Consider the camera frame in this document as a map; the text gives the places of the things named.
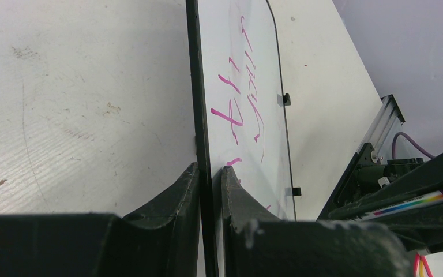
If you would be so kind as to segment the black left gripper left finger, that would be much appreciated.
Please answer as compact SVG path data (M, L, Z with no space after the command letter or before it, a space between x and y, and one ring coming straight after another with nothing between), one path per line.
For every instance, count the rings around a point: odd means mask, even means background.
M199 171L115 214L0 215L0 276L196 276Z

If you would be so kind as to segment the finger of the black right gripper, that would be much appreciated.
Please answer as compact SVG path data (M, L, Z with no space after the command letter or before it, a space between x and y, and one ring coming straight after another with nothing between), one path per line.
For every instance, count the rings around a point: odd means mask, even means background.
M408 252L443 252L443 203L385 216L374 221L386 225Z
M387 187L337 208L329 219L349 219L423 194L443 190L443 153L415 168Z

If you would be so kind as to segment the black framed whiteboard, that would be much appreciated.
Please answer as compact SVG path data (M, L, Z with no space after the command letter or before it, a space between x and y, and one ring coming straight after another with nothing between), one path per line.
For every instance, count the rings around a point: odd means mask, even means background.
M221 171L280 219L295 220L276 21L268 1L187 1L203 251L199 276L225 272Z

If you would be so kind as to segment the magenta whiteboard marker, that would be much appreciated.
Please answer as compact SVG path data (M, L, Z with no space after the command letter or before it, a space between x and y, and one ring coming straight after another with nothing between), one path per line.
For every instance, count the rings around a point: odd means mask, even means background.
M355 216L354 218L352 218L352 220L364 221L375 218L381 218L384 216L398 214L412 209L426 208L434 205L439 205L442 203L443 203L443 190L438 190L435 192L431 192L428 194L414 197L412 199L402 201L397 204L392 204L384 208L365 212L364 214Z

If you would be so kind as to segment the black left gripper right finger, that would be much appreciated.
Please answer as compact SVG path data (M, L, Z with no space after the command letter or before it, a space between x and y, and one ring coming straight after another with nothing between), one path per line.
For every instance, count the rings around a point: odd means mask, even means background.
M226 276L413 276L403 244L383 224L279 219L221 171Z

